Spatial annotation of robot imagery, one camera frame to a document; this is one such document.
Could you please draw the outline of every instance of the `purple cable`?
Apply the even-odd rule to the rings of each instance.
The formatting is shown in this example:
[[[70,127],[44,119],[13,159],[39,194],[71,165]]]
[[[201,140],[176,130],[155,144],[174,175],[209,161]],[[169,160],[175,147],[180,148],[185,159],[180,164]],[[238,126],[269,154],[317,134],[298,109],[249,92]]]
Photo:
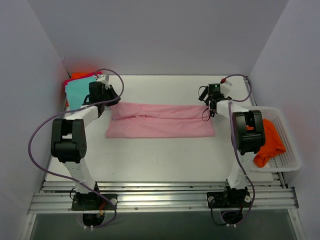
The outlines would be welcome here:
[[[248,81],[248,84],[250,86],[250,90],[249,90],[249,94],[248,96],[243,99],[243,100],[235,100],[235,99],[232,99],[232,101],[234,102],[238,102],[238,103],[241,103],[241,102],[244,102],[245,100],[247,100],[248,98],[250,98],[251,96],[251,93],[252,93],[252,85],[251,85],[251,81],[250,79],[245,76],[245,75],[242,75],[242,74],[232,74],[232,75],[229,75],[227,77],[225,77],[224,79],[227,79],[227,78],[230,78],[232,76],[241,76],[241,77],[244,77],[247,81]],[[229,110],[229,118],[230,118],[230,127],[231,127],[231,142],[232,142],[232,146],[233,146],[233,150],[234,150],[234,155],[235,155],[235,158],[236,158],[236,161],[239,165],[239,167],[241,168],[245,178],[248,180],[248,182],[250,183],[251,187],[252,187],[252,192],[253,192],[253,196],[252,196],[252,199],[251,199],[251,204],[249,206],[249,209],[247,211],[247,213],[244,215],[244,217],[236,223],[236,225],[242,223],[246,218],[247,216],[249,215],[253,205],[254,205],[254,200],[256,198],[256,190],[255,190],[255,186],[254,184],[252,183],[252,181],[250,180],[250,178],[247,176],[247,173],[246,173],[246,170],[244,169],[244,167],[242,166],[241,162],[240,162],[240,159],[239,159],[239,156],[238,156],[238,150],[237,150],[237,147],[236,147],[236,137],[235,137],[235,133],[234,133],[234,125],[233,125],[233,119],[232,119],[232,109],[231,109],[231,105],[232,105],[232,101],[230,101],[228,103],[228,110]],[[227,213],[231,213],[231,212],[234,212],[234,211],[225,211],[221,217],[222,219],[224,219],[224,215],[227,214]]]
[[[113,101],[115,101],[115,100],[117,100],[117,99],[119,99],[119,98],[121,97],[121,95],[124,93],[124,90],[125,90],[125,83],[124,83],[123,79],[121,78],[121,76],[120,76],[118,73],[116,73],[115,71],[113,71],[113,70],[111,70],[111,69],[107,69],[107,68],[101,68],[101,69],[95,71],[95,73],[94,73],[93,75],[95,76],[95,75],[96,75],[98,72],[100,72],[100,71],[109,71],[109,72],[112,72],[112,73],[114,73],[114,74],[120,79],[120,81],[121,81],[121,83],[122,83],[122,90],[121,90],[121,93],[119,94],[118,97],[116,97],[115,99],[112,99],[112,100],[108,100],[108,101],[96,102],[96,103],[90,104],[90,105],[88,105],[88,106],[86,106],[86,107],[82,107],[82,108],[79,108],[79,109],[76,109],[76,110],[63,111],[63,112],[59,112],[59,113],[57,113],[57,114],[52,115],[51,117],[49,117],[47,120],[45,120],[43,123],[41,123],[41,124],[34,130],[34,132],[32,133],[32,135],[31,135],[31,137],[30,137],[30,139],[29,139],[29,142],[28,142],[28,155],[29,155],[29,157],[30,157],[30,159],[31,159],[31,162],[32,162],[38,169],[44,171],[44,172],[47,173],[47,174],[51,174],[51,175],[54,175],[54,176],[57,176],[57,177],[61,177],[61,178],[64,178],[64,179],[69,179],[69,180],[72,180],[72,181],[80,184],[80,185],[81,185],[82,187],[84,187],[85,189],[88,189],[89,191],[95,193],[96,195],[98,195],[99,197],[101,197],[102,199],[104,199],[105,201],[107,201],[107,202],[113,207],[113,209],[114,209],[114,215],[113,215],[113,217],[112,217],[110,220],[108,220],[107,222],[102,223],[101,225],[94,226],[94,228],[103,227],[103,226],[111,223],[111,222],[116,218],[116,216],[117,216],[117,210],[116,210],[116,207],[114,206],[114,204],[113,204],[109,199],[107,199],[105,196],[103,196],[101,193],[99,193],[99,192],[91,189],[90,187],[88,187],[88,186],[85,185],[84,183],[80,182],[78,179],[76,179],[76,178],[74,178],[74,177],[70,177],[70,176],[66,176],[66,175],[62,175],[62,174],[58,174],[58,173],[49,171],[49,170],[45,169],[44,167],[40,166],[40,165],[36,162],[36,160],[34,159],[32,153],[31,153],[31,143],[32,143],[35,135],[37,134],[37,132],[38,132],[46,123],[48,123],[50,120],[52,120],[52,119],[54,119],[54,118],[56,118],[56,117],[58,117],[58,116],[60,116],[60,115],[75,113],[75,112],[78,112],[78,111],[81,111],[81,110],[84,110],[84,109],[86,109],[86,108],[90,108],[90,107],[92,107],[92,106],[96,106],[96,105],[99,105],[99,104],[107,104],[107,103],[113,102]]]

